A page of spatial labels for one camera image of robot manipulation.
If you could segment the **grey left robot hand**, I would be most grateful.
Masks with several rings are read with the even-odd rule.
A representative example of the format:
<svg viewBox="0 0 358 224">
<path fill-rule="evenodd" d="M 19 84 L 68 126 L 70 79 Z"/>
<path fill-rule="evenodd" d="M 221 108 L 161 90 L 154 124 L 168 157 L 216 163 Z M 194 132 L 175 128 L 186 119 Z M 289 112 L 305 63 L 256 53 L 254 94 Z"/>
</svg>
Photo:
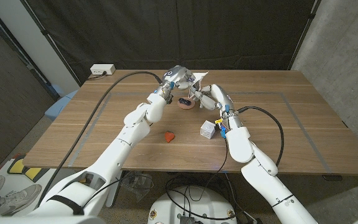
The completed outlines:
<svg viewBox="0 0 358 224">
<path fill-rule="evenodd" d="M 195 82 L 195 75 L 186 67 L 176 65 L 169 69 L 162 78 L 164 83 L 174 83 L 179 90 L 188 89 Z"/>
</svg>

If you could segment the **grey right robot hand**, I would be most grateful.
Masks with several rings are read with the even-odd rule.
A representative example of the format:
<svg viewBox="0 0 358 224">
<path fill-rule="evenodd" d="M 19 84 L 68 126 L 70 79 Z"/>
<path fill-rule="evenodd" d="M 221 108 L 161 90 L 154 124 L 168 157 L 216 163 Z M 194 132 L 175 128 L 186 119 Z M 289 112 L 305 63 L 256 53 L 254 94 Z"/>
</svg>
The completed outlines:
<svg viewBox="0 0 358 224">
<path fill-rule="evenodd" d="M 189 88 L 189 96 L 194 101 L 199 101 L 200 108 L 207 110 L 219 110 L 221 112 L 233 111 L 234 104 L 230 96 L 216 84 L 196 88 Z"/>
</svg>

